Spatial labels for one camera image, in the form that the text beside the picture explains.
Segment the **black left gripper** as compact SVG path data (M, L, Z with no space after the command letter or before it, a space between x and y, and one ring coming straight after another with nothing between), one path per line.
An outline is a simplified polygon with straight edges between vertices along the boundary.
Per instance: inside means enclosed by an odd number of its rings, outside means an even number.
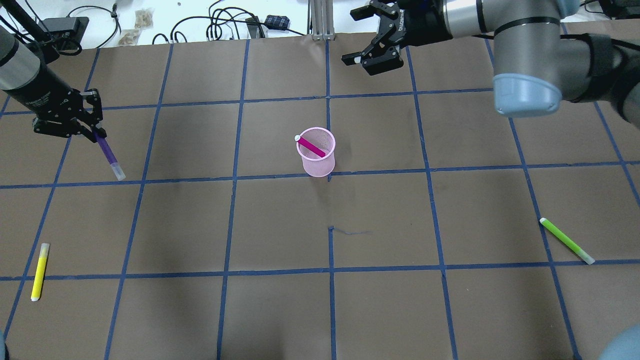
M32 129L34 133L60 138L82 135L95 144L107 137L101 125L103 119L99 90L80 92L73 89L59 104L37 112Z

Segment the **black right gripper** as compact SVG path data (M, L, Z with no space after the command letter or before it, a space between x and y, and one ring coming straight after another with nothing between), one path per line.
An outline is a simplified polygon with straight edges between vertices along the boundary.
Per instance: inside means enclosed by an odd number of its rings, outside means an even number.
M359 52L342 55L345 66L361 65L370 76L402 68L402 49L452 39L443 0L369 0L350 10L354 21L377 17L378 30Z

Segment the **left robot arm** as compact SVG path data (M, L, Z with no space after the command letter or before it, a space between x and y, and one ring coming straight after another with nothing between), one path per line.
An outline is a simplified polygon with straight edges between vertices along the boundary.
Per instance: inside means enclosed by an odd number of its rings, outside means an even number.
M5 28L0 32L0 88L34 113L34 133L65 139L82 135L93 143L105 142L98 89L71 87Z

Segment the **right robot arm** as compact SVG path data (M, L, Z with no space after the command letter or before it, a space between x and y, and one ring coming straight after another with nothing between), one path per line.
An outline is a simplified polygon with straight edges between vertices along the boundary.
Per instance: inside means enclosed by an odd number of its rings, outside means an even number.
M402 68L402 49L478 37L493 41L494 109L505 117L549 116L562 101L607 101L639 125L639 43L607 34L562 34L578 0L370 0L355 21L379 17L377 35L345 54L374 76Z

